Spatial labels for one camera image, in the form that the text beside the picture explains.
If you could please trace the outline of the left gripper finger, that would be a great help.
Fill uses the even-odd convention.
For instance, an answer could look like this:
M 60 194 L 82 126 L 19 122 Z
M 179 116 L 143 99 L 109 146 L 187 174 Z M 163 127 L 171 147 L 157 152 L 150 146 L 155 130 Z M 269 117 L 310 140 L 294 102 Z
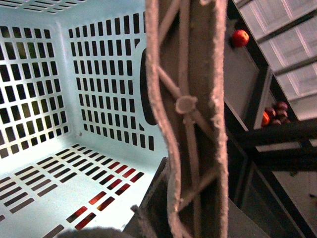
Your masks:
M 134 215 L 124 231 L 115 228 L 91 228 L 79 231 L 65 231 L 57 235 L 58 238 L 157 238 L 144 210 L 133 205 Z

